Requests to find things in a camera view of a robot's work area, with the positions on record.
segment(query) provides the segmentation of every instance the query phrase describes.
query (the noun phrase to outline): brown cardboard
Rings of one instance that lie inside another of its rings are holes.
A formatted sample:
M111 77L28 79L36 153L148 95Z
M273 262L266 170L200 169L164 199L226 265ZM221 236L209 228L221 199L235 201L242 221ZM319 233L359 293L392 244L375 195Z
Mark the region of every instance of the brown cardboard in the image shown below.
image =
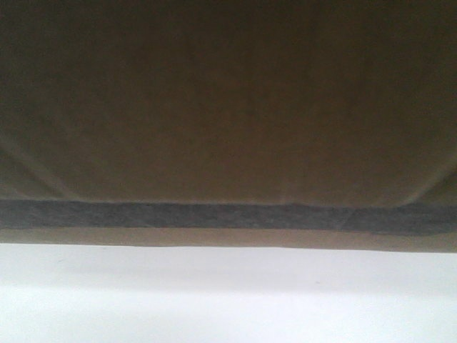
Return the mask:
M35 228L0 229L2 243L139 247L288 247L393 252L457 252L457 232L397 236L295 229Z

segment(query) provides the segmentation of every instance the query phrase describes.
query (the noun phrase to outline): white surface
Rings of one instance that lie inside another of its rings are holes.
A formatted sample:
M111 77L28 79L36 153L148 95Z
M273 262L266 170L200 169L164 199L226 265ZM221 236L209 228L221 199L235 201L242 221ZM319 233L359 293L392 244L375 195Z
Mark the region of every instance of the white surface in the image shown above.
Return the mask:
M0 244L0 342L457 342L457 254Z

